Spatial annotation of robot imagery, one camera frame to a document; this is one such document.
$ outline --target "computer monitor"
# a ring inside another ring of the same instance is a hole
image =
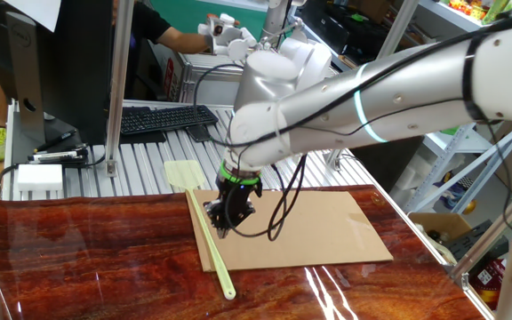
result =
[[[8,12],[6,22],[17,88],[13,98],[20,103],[20,125],[14,125],[20,130],[13,132],[20,139],[13,140],[13,161],[24,162],[42,142],[73,127],[78,139],[65,144],[104,144],[112,0],[62,1],[54,32],[16,12]],[[56,119],[44,121],[43,112]]]

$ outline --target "person's arm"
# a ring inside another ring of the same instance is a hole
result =
[[[206,36],[184,34],[173,27],[168,28],[156,42],[181,53],[200,53],[208,48]]]

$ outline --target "wooden table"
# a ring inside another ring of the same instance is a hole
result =
[[[184,194],[0,202],[12,319],[482,319],[372,186],[347,190],[394,260],[204,273]]]

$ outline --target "keyboard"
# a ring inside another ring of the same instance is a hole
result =
[[[121,133],[129,135],[152,131],[170,131],[198,124],[216,124],[219,121],[219,118],[206,106],[196,107],[196,116],[195,109],[192,106],[156,110],[147,107],[124,108]]]

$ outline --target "paper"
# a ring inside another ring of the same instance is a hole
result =
[[[196,190],[195,195],[204,211],[203,203],[216,199],[218,192]],[[281,193],[275,191],[264,191],[262,198],[252,196],[256,213],[238,226],[238,230],[251,234],[266,229],[280,197]],[[240,237],[232,230],[225,239],[219,239],[205,211],[203,215],[228,270],[392,260],[387,247],[348,192],[301,191],[275,242],[270,242],[266,236]],[[213,271],[194,212],[191,218],[203,270]]]
[[[5,2],[54,32],[59,19],[60,0],[5,0]]]

